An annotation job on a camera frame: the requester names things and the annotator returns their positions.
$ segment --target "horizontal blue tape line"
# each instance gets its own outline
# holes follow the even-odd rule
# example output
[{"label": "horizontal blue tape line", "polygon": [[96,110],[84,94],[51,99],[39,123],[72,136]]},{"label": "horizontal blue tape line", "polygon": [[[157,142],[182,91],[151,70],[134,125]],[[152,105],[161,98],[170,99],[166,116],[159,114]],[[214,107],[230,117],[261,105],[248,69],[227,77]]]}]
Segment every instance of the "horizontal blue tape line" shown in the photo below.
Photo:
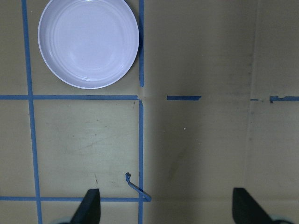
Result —
[{"label": "horizontal blue tape line", "polygon": [[[82,197],[41,197],[43,202],[81,202]],[[138,202],[138,197],[102,197],[102,202]],[[36,201],[36,197],[0,196],[0,201]]]},{"label": "horizontal blue tape line", "polygon": [[167,96],[167,100],[193,100],[197,101],[201,96]]},{"label": "horizontal blue tape line", "polygon": [[33,95],[33,99],[137,100],[131,95]]},{"label": "horizontal blue tape line", "polygon": [[270,102],[273,101],[299,101],[299,97],[283,97],[283,98],[279,98],[278,96],[270,97]]},{"label": "horizontal blue tape line", "polygon": [[29,96],[28,95],[0,95],[0,99],[22,100],[22,99],[29,99]]}]

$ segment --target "vertical blue tape line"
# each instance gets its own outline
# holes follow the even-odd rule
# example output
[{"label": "vertical blue tape line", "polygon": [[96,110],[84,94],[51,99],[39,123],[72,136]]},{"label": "vertical blue tape line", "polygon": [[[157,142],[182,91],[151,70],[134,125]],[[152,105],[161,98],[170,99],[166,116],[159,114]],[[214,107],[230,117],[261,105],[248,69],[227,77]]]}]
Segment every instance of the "vertical blue tape line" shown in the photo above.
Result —
[{"label": "vertical blue tape line", "polygon": [[144,87],[144,0],[139,0],[139,83]]},{"label": "vertical blue tape line", "polygon": [[32,142],[33,171],[34,171],[34,182],[35,182],[35,192],[36,192],[36,210],[37,210],[38,224],[43,224],[41,197],[40,197],[40,188],[39,188],[38,165],[37,165],[36,128],[35,128],[35,120],[34,120],[34,106],[33,106],[33,91],[32,91],[32,79],[31,79],[31,63],[30,63],[29,33],[28,33],[28,18],[27,18],[26,0],[21,0],[21,4],[22,4],[22,16],[23,16],[23,32],[24,32],[28,104],[29,104],[31,142]]},{"label": "vertical blue tape line", "polygon": [[[139,100],[139,152],[138,152],[138,169],[139,169],[139,188],[143,189],[143,104]],[[139,194],[138,203],[138,224],[143,220],[143,195]]]}]

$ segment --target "plate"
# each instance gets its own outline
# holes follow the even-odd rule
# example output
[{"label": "plate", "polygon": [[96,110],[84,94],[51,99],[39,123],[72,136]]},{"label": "plate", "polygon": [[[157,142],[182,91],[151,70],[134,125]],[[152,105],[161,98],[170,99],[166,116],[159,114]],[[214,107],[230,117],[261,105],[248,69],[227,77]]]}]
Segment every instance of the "plate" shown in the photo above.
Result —
[{"label": "plate", "polygon": [[97,89],[115,83],[131,68],[139,32],[124,0],[51,0],[39,21],[38,45],[59,79]]}]

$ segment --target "white plate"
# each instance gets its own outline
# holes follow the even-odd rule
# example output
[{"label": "white plate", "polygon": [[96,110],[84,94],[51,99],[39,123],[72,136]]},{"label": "white plate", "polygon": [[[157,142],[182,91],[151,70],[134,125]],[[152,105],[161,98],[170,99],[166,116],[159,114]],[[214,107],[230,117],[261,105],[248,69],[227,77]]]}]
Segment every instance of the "white plate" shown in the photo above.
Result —
[{"label": "white plate", "polygon": [[124,0],[51,0],[38,26],[38,44],[62,81],[97,89],[122,78],[139,45],[136,19]]}]

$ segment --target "black object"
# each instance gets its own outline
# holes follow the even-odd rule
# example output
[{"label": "black object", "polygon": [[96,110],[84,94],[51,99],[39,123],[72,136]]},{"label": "black object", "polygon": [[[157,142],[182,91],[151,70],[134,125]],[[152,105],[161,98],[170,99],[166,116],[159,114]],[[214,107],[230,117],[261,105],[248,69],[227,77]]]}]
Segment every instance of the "black object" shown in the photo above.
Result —
[{"label": "black object", "polygon": [[99,224],[100,216],[100,191],[89,189],[69,224]]},{"label": "black object", "polygon": [[236,224],[293,224],[286,220],[273,221],[244,188],[234,188],[233,219]]}]

